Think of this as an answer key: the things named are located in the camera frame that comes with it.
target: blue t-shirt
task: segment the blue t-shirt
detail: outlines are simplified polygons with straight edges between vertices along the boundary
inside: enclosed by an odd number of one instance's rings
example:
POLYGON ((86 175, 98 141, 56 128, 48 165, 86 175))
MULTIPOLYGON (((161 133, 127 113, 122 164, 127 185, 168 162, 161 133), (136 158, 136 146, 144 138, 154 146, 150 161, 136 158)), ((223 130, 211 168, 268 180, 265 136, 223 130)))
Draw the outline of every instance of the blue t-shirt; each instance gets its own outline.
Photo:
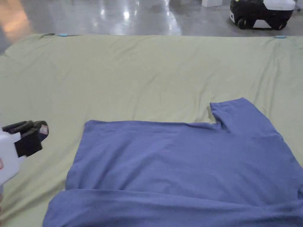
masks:
POLYGON ((244 98, 211 111, 87 122, 44 226, 303 226, 303 169, 271 122, 244 98))

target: concrete floor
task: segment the concrete floor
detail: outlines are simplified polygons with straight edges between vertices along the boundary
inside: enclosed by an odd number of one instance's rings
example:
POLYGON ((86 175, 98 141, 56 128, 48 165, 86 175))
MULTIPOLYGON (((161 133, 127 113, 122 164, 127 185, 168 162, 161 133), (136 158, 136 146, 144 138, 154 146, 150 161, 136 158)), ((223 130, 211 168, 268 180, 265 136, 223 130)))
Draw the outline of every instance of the concrete floor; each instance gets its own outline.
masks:
POLYGON ((275 36, 303 35, 303 13, 282 31, 240 30, 230 0, 204 8, 201 0, 0 0, 0 52, 32 33, 275 36))

